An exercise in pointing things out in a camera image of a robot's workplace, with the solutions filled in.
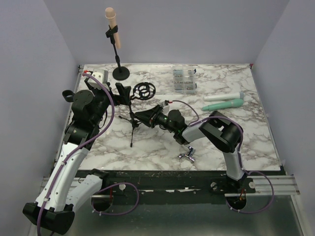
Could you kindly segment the black tall round-base stand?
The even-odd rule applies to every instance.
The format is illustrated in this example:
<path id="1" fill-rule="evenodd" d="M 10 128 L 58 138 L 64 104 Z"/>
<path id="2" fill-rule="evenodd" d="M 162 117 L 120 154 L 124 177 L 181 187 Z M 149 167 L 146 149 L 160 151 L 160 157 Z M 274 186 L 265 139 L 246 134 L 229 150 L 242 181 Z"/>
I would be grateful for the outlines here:
<path id="1" fill-rule="evenodd" d="M 130 76 L 130 71 L 128 68 L 121 66 L 120 57 L 118 56 L 116 49 L 116 39 L 114 38 L 114 34 L 116 34 L 117 32 L 118 26 L 114 27 L 109 26 L 109 30 L 105 33 L 105 35 L 107 38 L 110 39 L 110 42 L 113 45 L 115 52 L 115 60 L 117 63 L 117 67 L 112 72 L 113 78 L 117 81 L 124 81 Z"/>

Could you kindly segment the peach microphone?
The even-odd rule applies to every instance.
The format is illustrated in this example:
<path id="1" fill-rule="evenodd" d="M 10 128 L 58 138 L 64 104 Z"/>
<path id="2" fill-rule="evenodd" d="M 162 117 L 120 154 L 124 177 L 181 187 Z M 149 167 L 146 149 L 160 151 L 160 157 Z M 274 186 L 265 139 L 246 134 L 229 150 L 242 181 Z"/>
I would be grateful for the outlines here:
<path id="1" fill-rule="evenodd" d="M 114 27 L 118 26 L 117 25 L 117 21 L 116 21 L 116 12 L 113 8 L 108 7 L 105 9 L 105 17 L 108 20 L 109 26 L 111 29 L 113 29 Z M 118 49 L 121 48 L 121 41 L 120 41 L 120 37 L 119 37 L 119 33 L 116 32 L 113 34 L 114 39 L 115 39 L 115 45 Z"/>

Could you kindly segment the green microphone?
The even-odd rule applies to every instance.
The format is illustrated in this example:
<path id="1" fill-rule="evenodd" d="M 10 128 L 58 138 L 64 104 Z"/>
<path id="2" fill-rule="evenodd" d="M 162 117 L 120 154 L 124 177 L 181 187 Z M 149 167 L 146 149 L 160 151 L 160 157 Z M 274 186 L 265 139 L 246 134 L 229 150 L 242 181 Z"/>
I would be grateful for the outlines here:
<path id="1" fill-rule="evenodd" d="M 226 102 L 210 104 L 201 108 L 202 111 L 215 111 L 227 108 L 241 107 L 244 104 L 244 100 L 241 98 L 233 99 Z"/>

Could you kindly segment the white microphone grey mesh head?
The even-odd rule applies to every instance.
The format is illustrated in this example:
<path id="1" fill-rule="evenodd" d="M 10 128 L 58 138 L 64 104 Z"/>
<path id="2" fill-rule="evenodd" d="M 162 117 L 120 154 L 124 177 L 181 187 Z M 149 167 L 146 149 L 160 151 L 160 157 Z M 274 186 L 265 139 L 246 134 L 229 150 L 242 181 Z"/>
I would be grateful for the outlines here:
<path id="1" fill-rule="evenodd" d="M 204 101 L 221 101 L 221 100 L 233 100 L 233 99 L 243 99 L 244 98 L 243 92 L 237 93 L 227 93 L 227 94 L 217 94 L 217 95 L 210 95 L 204 96 Z"/>

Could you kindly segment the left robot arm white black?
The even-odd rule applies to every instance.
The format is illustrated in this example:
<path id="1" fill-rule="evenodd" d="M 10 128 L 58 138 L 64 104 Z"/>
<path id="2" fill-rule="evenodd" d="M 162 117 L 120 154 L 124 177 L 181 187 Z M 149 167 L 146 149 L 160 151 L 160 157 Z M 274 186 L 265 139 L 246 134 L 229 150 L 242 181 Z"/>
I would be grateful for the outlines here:
<path id="1" fill-rule="evenodd" d="M 104 86 L 74 93 L 63 91 L 64 99 L 71 103 L 72 122 L 64 132 L 63 145 L 57 164 L 40 195 L 33 203 L 25 204 L 23 214 L 36 225 L 37 235 L 41 229 L 64 235 L 71 227 L 75 213 L 93 193 L 104 194 L 109 189 L 108 180 L 91 174 L 71 189 L 76 173 L 103 131 L 99 123 L 107 108 L 128 105 L 131 87 L 116 83 L 118 94 Z"/>

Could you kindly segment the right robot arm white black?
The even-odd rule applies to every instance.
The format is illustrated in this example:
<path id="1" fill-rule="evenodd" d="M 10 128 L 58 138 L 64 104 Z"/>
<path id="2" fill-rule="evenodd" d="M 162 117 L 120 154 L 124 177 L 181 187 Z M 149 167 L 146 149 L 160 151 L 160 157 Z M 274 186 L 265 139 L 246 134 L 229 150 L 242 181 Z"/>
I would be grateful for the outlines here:
<path id="1" fill-rule="evenodd" d="M 160 105 L 152 109 L 136 112 L 135 119 L 145 126 L 159 126 L 174 134 L 173 138 L 180 145 L 188 145 L 198 139 L 207 138 L 223 153 L 226 164 L 227 189 L 233 193 L 244 187 L 244 170 L 240 149 L 243 142 L 242 127 L 218 111 L 210 116 L 188 125 L 179 110 L 163 113 Z"/>

